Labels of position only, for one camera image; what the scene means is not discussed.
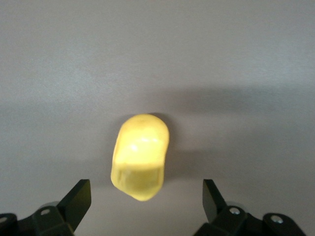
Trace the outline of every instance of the translucent yellow object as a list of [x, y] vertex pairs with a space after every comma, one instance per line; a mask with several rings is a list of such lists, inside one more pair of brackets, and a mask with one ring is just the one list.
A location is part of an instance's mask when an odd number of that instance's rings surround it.
[[139, 201], [152, 198], [163, 185], [168, 142], [167, 126], [159, 118], [140, 114], [128, 119], [114, 149], [114, 186]]

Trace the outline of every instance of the yellow plastic piece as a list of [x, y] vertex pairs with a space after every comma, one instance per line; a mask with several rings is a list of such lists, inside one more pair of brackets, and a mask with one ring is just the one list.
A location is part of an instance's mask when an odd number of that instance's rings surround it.
[[114, 149], [114, 186], [139, 201], [152, 198], [163, 185], [168, 143], [168, 128], [159, 118], [140, 114], [128, 119]]

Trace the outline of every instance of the black mount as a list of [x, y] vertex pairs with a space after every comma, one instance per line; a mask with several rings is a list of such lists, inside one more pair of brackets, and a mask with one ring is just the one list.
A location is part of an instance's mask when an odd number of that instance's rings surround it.
[[[283, 214], [268, 213], [259, 220], [238, 206], [228, 206], [211, 179], [203, 180], [202, 195], [208, 223], [194, 236], [306, 236]], [[90, 205], [90, 181], [82, 179], [57, 206], [42, 207], [19, 221], [15, 214], [0, 214], [0, 236], [74, 236]]]
[[80, 180], [57, 204], [45, 206], [33, 215], [17, 220], [15, 214], [0, 214], [1, 236], [74, 236], [91, 205], [91, 184]]
[[194, 236], [306, 236], [283, 214], [268, 213], [259, 220], [238, 206], [228, 206], [211, 179], [203, 180], [202, 202], [209, 222]]

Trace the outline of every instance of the black plastic bracket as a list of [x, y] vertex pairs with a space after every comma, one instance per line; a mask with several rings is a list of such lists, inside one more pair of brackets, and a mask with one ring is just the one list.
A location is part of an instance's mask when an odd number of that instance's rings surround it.
[[195, 236], [306, 236], [283, 214], [268, 213], [259, 220], [238, 206], [228, 206], [211, 179], [203, 180], [202, 202], [208, 223]]
[[0, 235], [73, 236], [91, 205], [91, 184], [80, 180], [57, 206], [45, 206], [17, 221], [12, 213], [0, 214]]

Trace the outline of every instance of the yellow object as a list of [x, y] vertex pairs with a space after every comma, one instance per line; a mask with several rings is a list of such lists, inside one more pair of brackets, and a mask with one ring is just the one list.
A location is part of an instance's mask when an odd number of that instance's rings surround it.
[[163, 185], [168, 142], [167, 126], [159, 118], [140, 114], [128, 119], [114, 149], [114, 186], [139, 201], [152, 198]]

